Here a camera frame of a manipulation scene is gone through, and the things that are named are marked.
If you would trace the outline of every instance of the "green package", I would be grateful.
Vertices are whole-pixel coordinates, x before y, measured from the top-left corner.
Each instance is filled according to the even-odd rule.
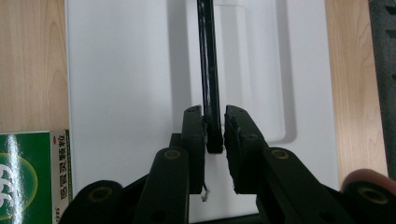
[[[58,223],[73,199],[69,131],[0,134],[0,224]]]

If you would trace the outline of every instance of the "white plastic board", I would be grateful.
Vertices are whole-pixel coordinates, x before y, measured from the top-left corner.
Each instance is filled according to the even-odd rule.
[[[68,0],[66,15],[75,192],[126,186],[202,104],[196,2]],[[223,112],[245,108],[270,146],[337,188],[324,1],[215,0],[215,20]],[[233,193],[225,153],[206,169],[209,199],[191,196],[191,222],[257,213],[254,196]]]

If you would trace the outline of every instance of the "metal screw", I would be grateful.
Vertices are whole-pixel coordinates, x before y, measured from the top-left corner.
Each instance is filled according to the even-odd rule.
[[[372,203],[386,204],[389,202],[388,197],[376,189],[360,187],[358,188],[358,193]]]
[[[275,158],[280,159],[280,160],[286,160],[289,158],[289,154],[286,151],[281,150],[281,149],[274,149],[271,151],[271,154]]]
[[[98,187],[88,194],[88,200],[90,200],[92,203],[101,203],[107,200],[111,194],[113,194],[113,189],[111,187]]]
[[[181,154],[177,150],[170,149],[170,150],[165,151],[165,153],[163,155],[168,160],[175,160],[175,159],[179,158]]]

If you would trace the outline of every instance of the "wooden table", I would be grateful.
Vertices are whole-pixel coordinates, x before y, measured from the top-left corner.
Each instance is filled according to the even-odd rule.
[[[340,180],[386,174],[367,0],[326,0]],[[67,129],[64,0],[0,1],[0,133]]]

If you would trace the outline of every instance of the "black rod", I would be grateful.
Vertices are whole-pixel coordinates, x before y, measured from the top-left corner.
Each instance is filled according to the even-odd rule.
[[[197,5],[204,119],[207,124],[206,147],[209,153],[221,153],[223,150],[223,140],[219,109],[219,82],[213,0],[197,0]]]

